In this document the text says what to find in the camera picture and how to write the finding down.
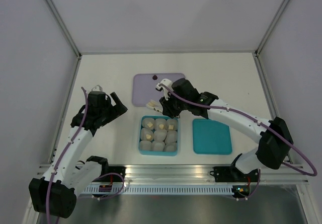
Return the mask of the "white metal tweezers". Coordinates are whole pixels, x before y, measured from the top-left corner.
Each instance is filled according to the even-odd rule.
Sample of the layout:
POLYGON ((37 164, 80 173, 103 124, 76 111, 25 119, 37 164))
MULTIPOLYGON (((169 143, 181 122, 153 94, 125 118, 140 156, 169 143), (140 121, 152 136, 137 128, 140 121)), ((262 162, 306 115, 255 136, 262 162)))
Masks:
POLYGON ((155 112, 158 113, 162 113, 163 112, 163 107, 161 106, 160 103, 154 101, 154 100, 150 100, 147 104, 146 107, 150 110, 153 110, 155 112))

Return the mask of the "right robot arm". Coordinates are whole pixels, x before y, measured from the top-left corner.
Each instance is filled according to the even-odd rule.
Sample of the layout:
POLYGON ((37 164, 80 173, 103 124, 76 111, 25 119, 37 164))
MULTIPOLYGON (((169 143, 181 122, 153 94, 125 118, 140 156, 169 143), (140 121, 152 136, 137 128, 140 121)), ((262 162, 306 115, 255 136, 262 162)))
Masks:
POLYGON ((195 116, 225 124, 258 144, 253 150, 239 154, 230 164, 229 174, 235 181, 243 180, 256 169, 279 169, 293 144, 283 119, 268 120, 235 109, 217 95, 199 93, 185 78, 175 82, 164 79, 157 84, 156 90, 163 92, 159 100, 163 115, 175 118, 182 111, 189 111, 195 116))

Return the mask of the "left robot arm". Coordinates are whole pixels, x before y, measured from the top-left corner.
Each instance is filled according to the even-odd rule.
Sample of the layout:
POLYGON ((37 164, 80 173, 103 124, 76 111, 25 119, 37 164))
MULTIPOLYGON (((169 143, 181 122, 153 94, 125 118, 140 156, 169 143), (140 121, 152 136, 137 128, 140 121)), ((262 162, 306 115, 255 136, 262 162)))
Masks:
POLYGON ((77 163, 94 138, 97 130, 127 112, 127 107, 116 93, 90 91, 83 92, 85 104, 73 117, 69 135, 59 156, 40 178, 33 178, 29 192, 35 211, 51 217, 68 218, 71 216, 78 197, 93 181, 106 181, 110 176, 124 177, 110 171, 108 160, 104 157, 90 156, 75 170, 77 163))

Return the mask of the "teal box lid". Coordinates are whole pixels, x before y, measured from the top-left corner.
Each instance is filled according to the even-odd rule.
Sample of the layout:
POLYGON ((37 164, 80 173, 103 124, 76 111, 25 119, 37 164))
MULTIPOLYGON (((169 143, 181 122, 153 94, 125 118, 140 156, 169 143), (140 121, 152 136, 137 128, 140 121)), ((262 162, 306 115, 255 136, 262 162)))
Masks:
POLYGON ((230 129, 227 125, 207 119, 193 120, 193 150, 200 155, 232 153, 230 129))

